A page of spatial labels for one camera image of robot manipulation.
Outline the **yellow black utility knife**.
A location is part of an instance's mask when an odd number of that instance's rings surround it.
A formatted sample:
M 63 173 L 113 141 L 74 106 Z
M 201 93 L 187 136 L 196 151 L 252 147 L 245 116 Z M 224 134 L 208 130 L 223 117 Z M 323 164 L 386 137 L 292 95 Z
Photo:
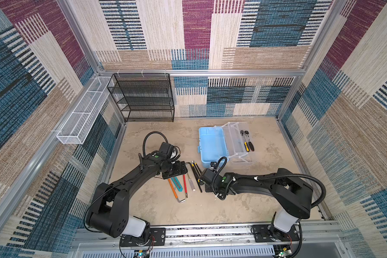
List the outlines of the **yellow black utility knife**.
M 200 171 L 200 169 L 199 169 L 197 163 L 195 163 L 195 162 L 193 161 L 192 164 L 193 164 L 193 166 L 195 167 L 195 171 L 196 171 L 196 180 L 197 180 L 198 184 L 199 184 L 200 186 L 202 186 L 204 183 L 203 183 L 202 180 L 201 180 L 201 171 Z

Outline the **teal utility knife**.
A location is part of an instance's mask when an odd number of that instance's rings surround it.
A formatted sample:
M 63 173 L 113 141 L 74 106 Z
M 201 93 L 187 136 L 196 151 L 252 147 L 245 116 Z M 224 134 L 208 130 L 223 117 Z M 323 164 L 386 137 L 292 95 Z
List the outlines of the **teal utility knife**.
M 177 177 L 172 177 L 171 180 L 172 180 L 174 186 L 176 187 L 176 189 L 179 192 L 182 192 L 183 191 L 183 187 L 182 187 L 180 181 L 178 180 L 178 178 Z

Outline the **long black hex key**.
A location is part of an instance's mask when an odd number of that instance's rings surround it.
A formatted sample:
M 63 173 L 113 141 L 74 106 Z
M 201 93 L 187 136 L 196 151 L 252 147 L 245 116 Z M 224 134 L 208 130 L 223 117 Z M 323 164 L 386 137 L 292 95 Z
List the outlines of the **long black hex key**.
M 192 173 L 193 173 L 194 178 L 195 178 L 195 182 L 196 182 L 197 185 L 198 185 L 198 188 L 199 188 L 199 190 L 200 190 L 200 193 L 202 193 L 203 190 L 202 190 L 202 188 L 201 188 L 201 186 L 200 186 L 199 177 L 198 177 L 198 174 L 197 174 L 196 167 L 195 167 L 195 165 L 194 165 L 193 163 L 191 163 L 191 162 L 188 162 L 188 164 L 189 164 L 189 166 L 190 166 L 190 168 L 191 168 L 191 170 L 192 170 Z

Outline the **small clear handled screwdriver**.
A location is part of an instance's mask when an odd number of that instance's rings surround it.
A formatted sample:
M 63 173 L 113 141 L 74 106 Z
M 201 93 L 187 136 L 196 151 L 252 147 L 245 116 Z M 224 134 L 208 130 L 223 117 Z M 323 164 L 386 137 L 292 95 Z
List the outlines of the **small clear handled screwdriver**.
M 194 183 L 193 183 L 193 180 L 191 179 L 190 175 L 187 173 L 187 176 L 188 176 L 188 181 L 189 181 L 189 185 L 190 185 L 190 188 L 193 192 L 196 191 L 196 188 L 194 186 Z

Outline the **red handled hex key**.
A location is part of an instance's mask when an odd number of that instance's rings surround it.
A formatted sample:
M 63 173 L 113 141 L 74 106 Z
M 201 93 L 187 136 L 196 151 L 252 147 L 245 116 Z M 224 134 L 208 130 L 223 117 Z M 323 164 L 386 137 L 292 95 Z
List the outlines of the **red handled hex key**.
M 178 202 L 179 202 L 179 203 L 183 203 L 183 202 L 185 202 L 185 201 L 188 199 L 188 192 L 187 192 L 187 187 L 186 187 L 185 181 L 182 180 L 182 181 L 180 181 L 180 183 L 181 183 L 181 185 L 182 185 L 182 187 L 183 187 L 183 191 L 182 191 L 182 192 L 179 192 L 179 191 L 177 190 L 177 192 L 180 193 L 180 194 L 183 194 L 183 196 L 178 197 Z

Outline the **orange handled hex key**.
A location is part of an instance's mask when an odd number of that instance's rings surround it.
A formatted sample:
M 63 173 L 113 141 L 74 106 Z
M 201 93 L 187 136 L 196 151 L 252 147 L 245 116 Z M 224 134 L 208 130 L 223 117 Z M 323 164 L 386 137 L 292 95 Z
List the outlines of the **orange handled hex key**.
M 172 183 L 171 179 L 168 179 L 168 183 L 170 185 L 170 188 L 171 188 L 171 190 L 173 192 L 173 195 L 174 195 L 175 199 L 178 201 L 178 195 L 177 195 L 177 193 L 176 193 L 176 191 L 174 189 L 174 186 L 173 186 L 173 183 Z

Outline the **light blue plastic toolbox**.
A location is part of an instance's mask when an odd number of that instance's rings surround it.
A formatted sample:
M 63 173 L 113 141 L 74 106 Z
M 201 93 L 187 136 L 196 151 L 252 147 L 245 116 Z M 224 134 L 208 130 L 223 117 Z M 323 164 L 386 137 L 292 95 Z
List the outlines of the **light blue plastic toolbox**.
M 222 126 L 199 128 L 198 152 L 203 167 L 209 168 L 211 162 L 217 162 L 221 157 L 232 163 L 251 163 L 254 152 L 246 152 L 240 130 L 249 132 L 248 124 L 228 122 Z

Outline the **yellow handled ratchet wrench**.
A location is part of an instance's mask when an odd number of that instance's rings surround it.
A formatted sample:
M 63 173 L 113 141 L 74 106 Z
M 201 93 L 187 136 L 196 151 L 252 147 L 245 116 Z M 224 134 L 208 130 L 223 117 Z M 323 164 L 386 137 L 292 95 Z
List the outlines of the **yellow handled ratchet wrench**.
M 246 150 L 246 152 L 249 152 L 249 147 L 248 147 L 247 141 L 245 139 L 245 132 L 244 132 L 244 130 L 240 130 L 240 134 L 241 134 L 241 137 L 242 137 L 243 142 L 244 142 L 245 150 Z

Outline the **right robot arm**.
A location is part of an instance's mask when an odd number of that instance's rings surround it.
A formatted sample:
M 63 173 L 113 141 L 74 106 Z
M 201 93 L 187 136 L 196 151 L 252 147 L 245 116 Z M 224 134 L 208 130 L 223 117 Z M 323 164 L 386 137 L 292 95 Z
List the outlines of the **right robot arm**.
M 205 185 L 206 192 L 213 193 L 223 201 L 229 195 L 256 194 L 276 199 L 281 209 L 274 213 L 270 225 L 263 230 L 252 228 L 252 232 L 261 240 L 265 235 L 271 241 L 300 240 L 295 224 L 309 219 L 311 209 L 319 205 L 326 197 L 326 188 L 317 178 L 294 174 L 285 168 L 267 175 L 241 175 L 220 172 L 225 167 L 226 157 L 212 162 L 210 168 L 201 171 L 199 183 Z

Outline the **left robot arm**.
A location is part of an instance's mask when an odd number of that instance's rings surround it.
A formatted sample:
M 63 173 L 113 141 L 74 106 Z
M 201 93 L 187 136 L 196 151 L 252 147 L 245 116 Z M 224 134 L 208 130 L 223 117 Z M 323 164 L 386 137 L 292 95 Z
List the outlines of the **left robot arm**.
M 159 150 L 146 153 L 149 136 L 163 137 Z M 180 161 L 180 149 L 170 144 L 166 136 L 158 131 L 148 133 L 143 141 L 143 152 L 138 154 L 139 164 L 128 174 L 113 183 L 101 183 L 96 187 L 90 206 L 87 208 L 83 224 L 94 233 L 102 232 L 113 238 L 130 234 L 126 231 L 132 221 L 130 200 L 132 196 L 151 178 L 161 176 L 168 180 L 185 175 L 186 163 Z

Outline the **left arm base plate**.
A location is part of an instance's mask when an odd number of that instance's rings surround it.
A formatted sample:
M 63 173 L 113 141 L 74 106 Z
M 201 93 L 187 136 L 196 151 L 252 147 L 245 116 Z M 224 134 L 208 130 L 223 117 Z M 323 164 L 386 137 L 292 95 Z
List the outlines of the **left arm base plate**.
M 141 236 L 122 235 L 119 247 L 153 247 L 164 246 L 166 238 L 165 227 L 154 227 L 146 229 Z

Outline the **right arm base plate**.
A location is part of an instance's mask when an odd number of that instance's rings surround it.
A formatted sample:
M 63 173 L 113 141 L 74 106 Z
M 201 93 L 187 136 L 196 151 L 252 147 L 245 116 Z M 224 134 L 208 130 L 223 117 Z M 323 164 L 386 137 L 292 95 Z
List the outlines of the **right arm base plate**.
M 251 234 L 254 236 L 256 243 L 274 243 L 274 242 L 299 242 L 300 237 L 293 225 L 289 232 L 284 233 L 270 224 L 260 224 L 251 227 Z

